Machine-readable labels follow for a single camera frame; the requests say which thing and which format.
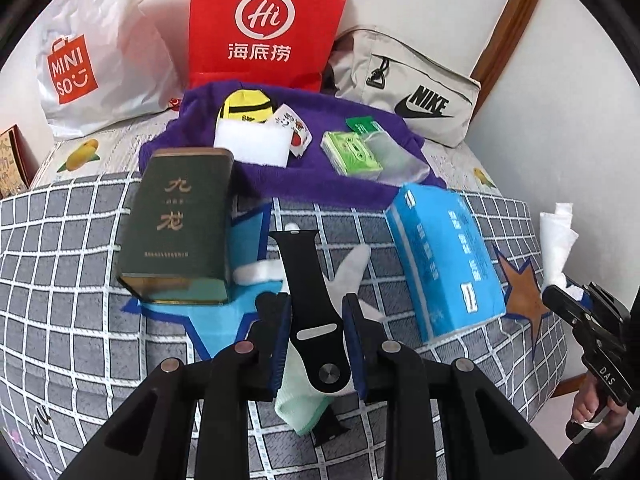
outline human hand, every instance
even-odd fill
[[[598,410],[600,400],[596,390],[597,384],[598,379],[588,372],[574,399],[573,420],[578,424],[591,420]],[[593,430],[593,433],[601,438],[615,437],[625,425],[625,419],[629,413],[626,406],[617,405],[610,397],[607,399],[607,406],[611,411]]]

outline white card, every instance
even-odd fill
[[[290,151],[295,156],[302,156],[306,147],[311,144],[312,136],[306,124],[292,108],[282,105],[275,113],[266,120],[265,124],[277,124],[280,127],[291,130]]]

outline screw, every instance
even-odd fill
[[[166,373],[175,372],[179,367],[180,361],[175,357],[169,357],[160,363],[160,369]]]
[[[340,368],[332,363],[327,363],[320,368],[318,376],[324,384],[334,384],[340,378]]]
[[[397,354],[401,350],[400,343],[389,339],[382,343],[382,349],[388,354]]]
[[[234,346],[237,354],[248,354],[254,350],[254,344],[251,341],[239,341]]]
[[[474,363],[473,361],[470,361],[469,359],[463,357],[462,359],[458,359],[456,361],[456,368],[461,372],[470,372],[474,369]]]

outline green packet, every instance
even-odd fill
[[[354,132],[325,132],[320,147],[338,174],[376,180],[382,166]]]
[[[345,121],[351,131],[357,134],[373,134],[375,132],[384,132],[384,128],[370,115],[366,117],[350,117]]]

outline miniso bag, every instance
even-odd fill
[[[56,139],[161,112],[182,95],[143,0],[53,0],[36,58],[40,103]]]
[[[455,147],[466,136],[480,83],[444,68],[379,27],[347,30],[329,58],[336,97],[401,116],[426,139]]]

